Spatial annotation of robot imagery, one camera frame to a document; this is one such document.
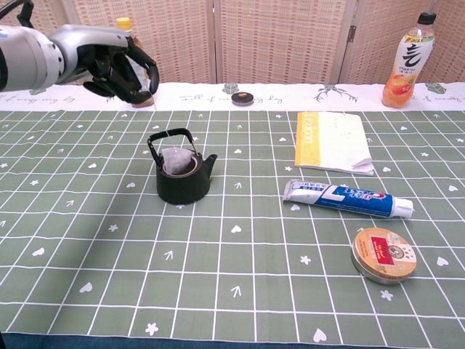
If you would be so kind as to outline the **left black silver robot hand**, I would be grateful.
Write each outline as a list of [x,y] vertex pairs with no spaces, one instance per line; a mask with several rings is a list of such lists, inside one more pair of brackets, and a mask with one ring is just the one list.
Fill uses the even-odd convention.
[[92,80],[84,82],[84,88],[130,104],[141,104],[157,92],[160,77],[156,62],[126,31],[67,24],[49,40],[64,60],[59,85],[90,75]]

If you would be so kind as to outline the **grey tea bag with string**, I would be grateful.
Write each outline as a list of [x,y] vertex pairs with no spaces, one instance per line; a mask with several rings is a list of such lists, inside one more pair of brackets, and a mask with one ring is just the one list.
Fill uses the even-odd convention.
[[[129,62],[138,78],[139,84],[141,85],[139,92],[144,95],[144,100],[140,103],[133,104],[133,106],[137,108],[152,106],[154,102],[153,96],[149,89],[150,82],[145,76],[146,70],[131,58],[129,58]],[[158,153],[155,150],[153,143],[156,140],[161,140],[162,138],[173,137],[176,135],[185,136],[189,142],[193,141],[190,132],[184,128],[171,129],[155,133],[147,140],[148,147],[152,153],[157,167],[171,176],[181,175],[184,172],[188,172],[187,168],[190,165],[190,162],[193,160],[195,150],[171,147],[163,149],[160,153]]]

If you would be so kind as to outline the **black cast iron teapot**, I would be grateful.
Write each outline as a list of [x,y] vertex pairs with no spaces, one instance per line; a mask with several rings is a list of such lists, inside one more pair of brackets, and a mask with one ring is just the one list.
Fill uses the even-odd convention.
[[[217,155],[211,154],[204,159],[195,147],[191,149],[166,148],[161,153],[156,152],[153,141],[176,135],[183,135],[190,143],[193,143],[193,136],[188,129],[176,128],[151,135],[147,140],[147,145],[155,161],[156,188],[159,197],[169,204],[187,205],[202,199],[208,193],[210,176]],[[169,153],[184,157],[186,164],[174,166],[167,160]]]

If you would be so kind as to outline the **yellow capped oil bottle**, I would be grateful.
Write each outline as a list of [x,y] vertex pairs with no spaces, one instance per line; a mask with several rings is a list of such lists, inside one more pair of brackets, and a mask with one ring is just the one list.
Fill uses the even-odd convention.
[[[116,19],[116,24],[118,29],[125,31],[127,34],[129,34],[134,41],[134,44],[139,47],[140,49],[142,48],[142,42],[134,35],[133,33],[133,26],[132,26],[132,21],[129,17],[119,17]],[[143,92],[148,92],[149,91],[149,86],[150,86],[150,80],[149,76],[146,72],[146,70],[138,65],[133,59],[129,57],[129,62],[131,63],[135,74],[137,75],[137,78],[139,79],[139,82],[142,85],[142,91]],[[134,108],[148,108],[154,105],[154,100],[152,97],[150,97],[148,100],[144,101],[143,103],[140,104],[132,104]]]

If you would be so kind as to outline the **woven bamboo folding screen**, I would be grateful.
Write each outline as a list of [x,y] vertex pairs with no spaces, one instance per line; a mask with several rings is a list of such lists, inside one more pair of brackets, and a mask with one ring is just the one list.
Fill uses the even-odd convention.
[[383,84],[403,35],[436,14],[419,81],[465,82],[465,0],[33,0],[31,22],[128,17],[164,82]]

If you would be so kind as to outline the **yellow and white notebook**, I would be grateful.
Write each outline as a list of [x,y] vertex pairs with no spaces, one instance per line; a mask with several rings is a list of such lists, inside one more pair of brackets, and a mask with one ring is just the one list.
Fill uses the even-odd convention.
[[354,175],[374,175],[361,118],[347,113],[298,112],[294,164]]

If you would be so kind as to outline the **green checked tablecloth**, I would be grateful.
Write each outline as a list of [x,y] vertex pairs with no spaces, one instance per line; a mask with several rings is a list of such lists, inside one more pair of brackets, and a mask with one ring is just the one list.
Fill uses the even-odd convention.
[[[422,84],[400,111],[376,85],[164,84],[135,110],[79,87],[0,94],[0,334],[10,348],[81,344],[465,349],[465,83]],[[374,175],[294,164],[297,113],[361,118]],[[156,188],[147,145],[206,159],[187,205]],[[411,218],[284,201],[290,180],[413,202]],[[353,265],[366,228],[402,236],[412,276]]]

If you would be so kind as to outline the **blue and white toothpaste tube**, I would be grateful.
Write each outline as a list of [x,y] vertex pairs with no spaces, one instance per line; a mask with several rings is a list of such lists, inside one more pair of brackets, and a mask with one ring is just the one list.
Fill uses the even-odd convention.
[[320,182],[290,180],[285,186],[283,200],[386,218],[409,219],[413,214],[411,200],[373,190]]

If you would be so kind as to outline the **orange drink bottle black cap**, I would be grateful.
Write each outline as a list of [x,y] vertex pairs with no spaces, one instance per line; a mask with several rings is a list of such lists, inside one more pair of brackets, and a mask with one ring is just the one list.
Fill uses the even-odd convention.
[[416,80],[434,48],[436,16],[433,12],[422,12],[416,25],[401,38],[382,93],[385,106],[401,108],[411,99]]

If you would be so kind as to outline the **round orange tin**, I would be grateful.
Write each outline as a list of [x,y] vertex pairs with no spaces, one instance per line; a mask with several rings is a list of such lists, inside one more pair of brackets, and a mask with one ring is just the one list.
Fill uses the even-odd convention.
[[383,228],[359,231],[352,242],[351,259],[363,276],[385,285],[406,280],[417,266],[413,247],[402,236]]

